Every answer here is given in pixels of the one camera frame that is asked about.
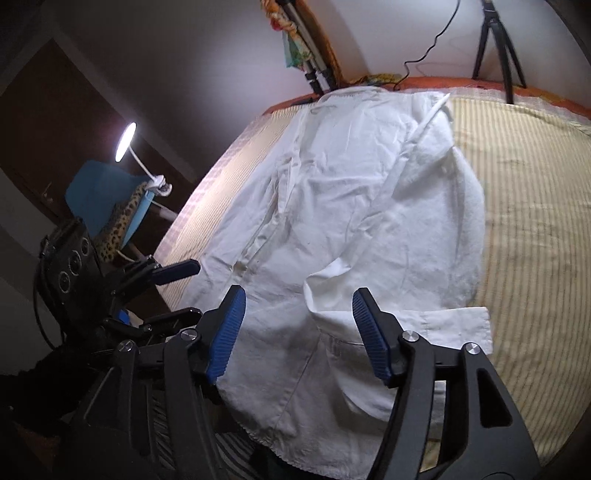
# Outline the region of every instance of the metal screw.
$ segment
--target metal screw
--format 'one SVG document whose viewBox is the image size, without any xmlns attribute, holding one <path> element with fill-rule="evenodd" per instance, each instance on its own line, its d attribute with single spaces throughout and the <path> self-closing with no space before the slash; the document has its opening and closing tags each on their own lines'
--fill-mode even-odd
<svg viewBox="0 0 591 480">
<path fill-rule="evenodd" d="M 189 328 L 187 330 L 183 330 L 181 332 L 181 338 L 183 340 L 185 340 L 186 342 L 192 342 L 193 340 L 195 340 L 198 337 L 198 333 L 197 330 L 194 330 L 192 328 Z"/>
<path fill-rule="evenodd" d="M 130 352 L 134 347 L 134 343 L 131 340 L 124 340 L 119 344 L 117 350 L 120 352 Z"/>
<path fill-rule="evenodd" d="M 419 337 L 420 335 L 417 332 L 413 332 L 412 330 L 405 330 L 402 332 L 402 338 L 404 338 L 407 342 L 416 342 Z"/>
<path fill-rule="evenodd" d="M 466 344 L 466 350 L 471 355 L 478 355 L 480 353 L 480 347 L 472 342 Z"/>
</svg>

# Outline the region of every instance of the bed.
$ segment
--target bed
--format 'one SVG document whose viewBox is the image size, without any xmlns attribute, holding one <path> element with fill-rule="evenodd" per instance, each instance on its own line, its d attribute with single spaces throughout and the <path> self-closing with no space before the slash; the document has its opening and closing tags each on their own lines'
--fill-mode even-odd
<svg viewBox="0 0 591 480">
<path fill-rule="evenodd" d="M 455 142 L 486 199 L 483 277 L 473 304 L 490 311 L 493 364 L 547 463 L 591 402 L 591 112 L 535 89 L 516 89 L 516 105 L 507 105 L 500 88 L 434 78 L 404 85 L 452 93 Z M 302 108 L 278 105 L 248 125 L 193 192 L 157 261 L 199 259 L 232 199 Z M 160 287 L 171 310 L 187 283 Z"/>
</svg>

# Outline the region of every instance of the yellow striped fabric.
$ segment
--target yellow striped fabric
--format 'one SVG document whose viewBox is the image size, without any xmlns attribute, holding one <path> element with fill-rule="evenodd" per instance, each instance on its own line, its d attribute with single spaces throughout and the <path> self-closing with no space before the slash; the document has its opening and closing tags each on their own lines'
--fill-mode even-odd
<svg viewBox="0 0 591 480">
<path fill-rule="evenodd" d="M 543 462 L 591 401 L 591 131 L 523 106 L 452 98 L 457 145 L 486 197 L 483 278 L 494 363 Z M 298 108 L 274 113 L 226 166 L 166 263 L 198 258 Z M 187 281 L 161 292 L 171 308 Z"/>
</svg>

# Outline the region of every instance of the tripod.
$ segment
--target tripod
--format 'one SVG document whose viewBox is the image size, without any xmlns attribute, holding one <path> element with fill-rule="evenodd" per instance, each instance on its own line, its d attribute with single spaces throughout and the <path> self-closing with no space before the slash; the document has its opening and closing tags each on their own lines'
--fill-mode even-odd
<svg viewBox="0 0 591 480">
<path fill-rule="evenodd" d="M 480 0 L 482 2 L 482 8 L 484 10 L 484 23 L 482 24 L 482 31 L 480 33 L 480 44 L 478 45 L 478 54 L 476 55 L 476 64 L 474 65 L 474 72 L 472 73 L 472 79 L 478 78 L 480 71 L 480 65 L 482 64 L 482 57 L 484 56 L 484 50 L 486 48 L 486 41 L 488 40 L 488 30 L 492 30 L 492 34 L 495 37 L 495 43 L 497 50 L 499 51 L 499 59 L 501 61 L 501 69 L 503 72 L 503 83 L 505 84 L 505 93 L 507 103 L 513 103 L 513 84 L 511 79 L 511 68 L 509 66 L 509 58 L 507 56 L 507 49 L 511 54 L 511 59 L 515 64 L 519 81 L 523 85 L 523 88 L 527 88 L 525 84 L 525 77 L 521 70 L 521 65 L 517 59 L 517 53 L 513 42 L 507 34 L 507 30 L 501 23 L 498 12 L 495 10 L 495 6 L 492 0 Z"/>
</svg>

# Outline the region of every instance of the blue ribbed rubber pad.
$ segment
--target blue ribbed rubber pad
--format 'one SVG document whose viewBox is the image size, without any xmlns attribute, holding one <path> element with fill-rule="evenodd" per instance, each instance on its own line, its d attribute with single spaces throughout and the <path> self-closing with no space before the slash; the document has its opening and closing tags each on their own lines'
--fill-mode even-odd
<svg viewBox="0 0 591 480">
<path fill-rule="evenodd" d="M 358 291 L 353 294 L 353 318 L 374 369 L 374 375 L 388 385 L 392 378 L 390 349 L 368 305 Z"/>
<path fill-rule="evenodd" d="M 205 376 L 210 384 L 214 384 L 218 377 L 226 371 L 230 354 L 236 343 L 236 337 L 246 312 L 246 293 L 240 288 L 234 298 L 222 324 L 213 339 L 209 349 L 209 365 Z"/>
</svg>

